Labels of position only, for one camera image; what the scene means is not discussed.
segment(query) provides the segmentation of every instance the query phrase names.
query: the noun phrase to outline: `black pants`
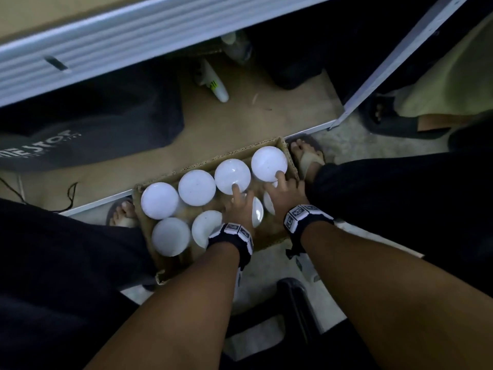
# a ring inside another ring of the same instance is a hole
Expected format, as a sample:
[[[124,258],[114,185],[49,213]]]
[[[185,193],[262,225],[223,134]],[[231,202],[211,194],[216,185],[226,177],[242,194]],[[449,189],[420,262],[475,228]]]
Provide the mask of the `black pants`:
[[[311,202],[425,254],[491,295],[490,149],[326,165]],[[84,224],[0,200],[0,367],[83,368],[138,305],[118,292],[156,270],[138,229]],[[376,367],[346,320],[315,353]]]

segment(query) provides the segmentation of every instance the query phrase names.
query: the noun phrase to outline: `forearm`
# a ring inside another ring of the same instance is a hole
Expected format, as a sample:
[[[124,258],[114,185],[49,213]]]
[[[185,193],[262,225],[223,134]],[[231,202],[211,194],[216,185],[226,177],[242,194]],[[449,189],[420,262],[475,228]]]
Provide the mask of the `forearm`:
[[[417,257],[328,223],[310,224],[301,242],[382,367],[481,368],[493,360],[481,350],[492,339],[488,296]]]
[[[87,369],[218,368],[238,250],[219,243],[146,301]]]

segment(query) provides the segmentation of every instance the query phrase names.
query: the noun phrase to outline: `black cable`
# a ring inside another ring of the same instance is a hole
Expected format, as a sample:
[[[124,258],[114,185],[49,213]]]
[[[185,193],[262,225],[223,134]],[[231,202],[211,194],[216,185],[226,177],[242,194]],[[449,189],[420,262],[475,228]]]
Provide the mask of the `black cable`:
[[[7,182],[6,182],[3,178],[2,178],[2,177],[0,177],[0,181],[1,181],[1,182],[2,182],[2,183],[3,183],[3,184],[4,184],[4,185],[5,185],[8,189],[10,189],[13,193],[15,193],[15,194],[16,194],[16,195],[17,195],[17,197],[21,200],[21,202],[22,202],[23,204],[28,205],[28,202],[26,202],[26,200],[24,200],[24,198],[22,197],[22,195],[21,195],[19,192],[17,192],[14,188],[12,188],[12,187],[11,187],[11,186],[10,186],[10,185],[9,185],[9,184],[8,184],[8,183],[7,183]],[[70,205],[69,205],[69,206],[67,206],[67,207],[66,207],[65,209],[63,209],[63,210],[50,210],[50,211],[52,211],[53,213],[61,213],[61,212],[64,212],[64,211],[66,211],[66,210],[72,209],[72,207],[73,207],[73,200],[74,200],[74,198],[75,198],[75,188],[77,187],[77,184],[78,184],[78,182],[76,181],[76,182],[75,182],[74,184],[72,184],[72,185],[68,188],[68,190],[67,190],[67,197],[68,197],[68,198],[69,198],[69,200],[70,200]],[[70,190],[72,189],[72,187],[73,187],[72,197],[70,197],[70,196],[71,196],[71,195],[70,195]]]

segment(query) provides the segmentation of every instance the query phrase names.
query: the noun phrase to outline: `floor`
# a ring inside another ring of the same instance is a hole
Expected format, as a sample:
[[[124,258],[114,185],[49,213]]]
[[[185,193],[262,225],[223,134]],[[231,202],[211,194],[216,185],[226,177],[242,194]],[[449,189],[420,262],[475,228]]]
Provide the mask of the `floor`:
[[[336,164],[366,158],[406,157],[447,151],[447,136],[433,141],[425,141],[372,135],[362,127],[357,112],[353,113],[339,127],[331,131],[317,132],[313,136],[323,146],[326,156],[335,157]],[[111,203],[79,213],[73,218],[91,224],[104,224],[109,206]],[[400,247],[352,225],[342,223],[339,226],[359,236]],[[307,282],[294,260],[290,261],[286,258],[285,249],[289,246],[288,243],[279,244],[252,256],[250,264],[243,273],[239,295],[234,302],[233,314],[245,311],[272,296],[277,280],[293,277],[304,283],[321,327],[328,330],[345,316],[322,282]],[[123,293],[138,303],[143,303],[150,296],[150,292],[140,286]],[[282,323],[278,317],[274,317],[226,340],[224,350],[232,358],[239,360],[277,344],[282,340],[282,337]]]

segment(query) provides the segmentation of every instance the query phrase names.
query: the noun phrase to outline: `black wristband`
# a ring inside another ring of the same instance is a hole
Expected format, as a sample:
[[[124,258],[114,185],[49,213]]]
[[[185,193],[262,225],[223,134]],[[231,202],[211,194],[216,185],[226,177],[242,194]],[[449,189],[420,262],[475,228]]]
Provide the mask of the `black wristband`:
[[[209,236],[207,249],[213,244],[228,242],[233,244],[240,252],[239,268],[243,271],[248,265],[253,254],[253,240],[249,231],[239,224],[221,224]]]
[[[295,255],[306,253],[301,245],[301,235],[309,224],[318,221],[334,224],[333,217],[313,205],[297,205],[287,212],[284,217],[284,227],[293,244],[291,249],[286,250],[289,259]]]

